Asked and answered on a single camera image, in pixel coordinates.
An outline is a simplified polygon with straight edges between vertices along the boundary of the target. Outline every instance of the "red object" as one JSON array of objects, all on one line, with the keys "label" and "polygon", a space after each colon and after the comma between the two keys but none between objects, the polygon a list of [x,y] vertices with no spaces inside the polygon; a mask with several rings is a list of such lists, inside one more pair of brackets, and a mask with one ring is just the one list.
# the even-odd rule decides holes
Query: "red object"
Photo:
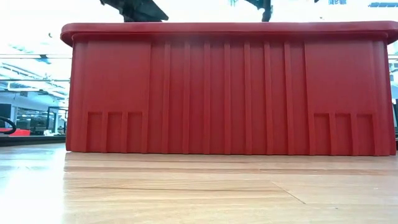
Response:
[{"label": "red object", "polygon": [[68,24],[67,150],[387,156],[396,22]]},{"label": "red object", "polygon": [[[9,131],[11,128],[0,128],[0,131]],[[17,129],[14,133],[10,134],[10,136],[30,136],[30,130]]]}]

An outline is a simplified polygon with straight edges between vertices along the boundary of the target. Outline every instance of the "crate lip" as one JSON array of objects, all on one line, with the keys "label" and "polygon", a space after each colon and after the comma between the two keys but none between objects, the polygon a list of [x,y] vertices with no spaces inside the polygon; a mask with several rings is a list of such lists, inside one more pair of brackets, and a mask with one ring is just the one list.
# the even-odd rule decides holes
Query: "crate lip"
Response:
[{"label": "crate lip", "polygon": [[71,23],[62,27],[61,39],[73,45],[75,34],[324,34],[324,33],[385,33],[387,43],[398,40],[398,22],[132,22],[132,23]]}]

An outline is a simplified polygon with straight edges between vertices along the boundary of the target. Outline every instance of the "red plastic crate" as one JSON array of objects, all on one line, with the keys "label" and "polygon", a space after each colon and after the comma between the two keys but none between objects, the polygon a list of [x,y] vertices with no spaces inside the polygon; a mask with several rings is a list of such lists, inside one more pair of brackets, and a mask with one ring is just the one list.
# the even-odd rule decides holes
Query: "red plastic crate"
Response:
[{"label": "red plastic crate", "polygon": [[396,22],[67,24],[67,150],[387,156]]}]

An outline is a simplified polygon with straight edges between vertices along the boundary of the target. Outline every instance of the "wooden floor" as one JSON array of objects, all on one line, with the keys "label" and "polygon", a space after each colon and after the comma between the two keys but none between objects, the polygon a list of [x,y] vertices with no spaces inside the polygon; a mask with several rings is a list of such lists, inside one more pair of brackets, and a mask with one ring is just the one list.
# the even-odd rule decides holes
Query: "wooden floor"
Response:
[{"label": "wooden floor", "polygon": [[0,147],[0,223],[398,223],[397,157]]}]

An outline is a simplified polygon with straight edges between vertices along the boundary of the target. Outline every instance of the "plastic crate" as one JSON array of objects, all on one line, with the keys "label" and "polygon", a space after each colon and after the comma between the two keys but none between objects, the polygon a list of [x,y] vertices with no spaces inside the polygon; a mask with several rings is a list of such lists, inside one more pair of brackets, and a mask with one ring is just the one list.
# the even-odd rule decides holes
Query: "plastic crate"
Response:
[{"label": "plastic crate", "polygon": [[394,155],[396,22],[67,24],[67,150]]}]

